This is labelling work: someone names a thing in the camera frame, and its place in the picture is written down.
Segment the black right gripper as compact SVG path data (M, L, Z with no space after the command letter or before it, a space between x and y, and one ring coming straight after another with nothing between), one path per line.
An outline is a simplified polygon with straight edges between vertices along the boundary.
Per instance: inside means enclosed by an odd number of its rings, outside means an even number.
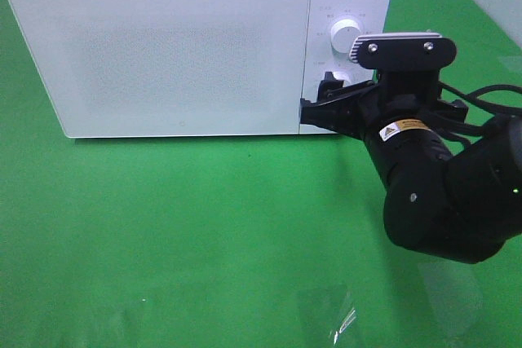
M439 33L399 32L360 35L349 59L373 70L440 70L457 55L455 43ZM325 72L316 102L300 100L300 124L345 134L358 140L441 140L459 125L467 106L441 98L438 73L379 73L344 86L344 80Z

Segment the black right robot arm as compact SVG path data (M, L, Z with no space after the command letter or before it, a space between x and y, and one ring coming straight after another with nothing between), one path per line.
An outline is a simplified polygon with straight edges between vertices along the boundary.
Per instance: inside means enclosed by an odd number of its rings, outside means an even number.
M393 244L477 263L521 233L521 111L484 101L488 87L453 102L445 89L436 71L380 71L347 87L327 73L300 121L364 143Z

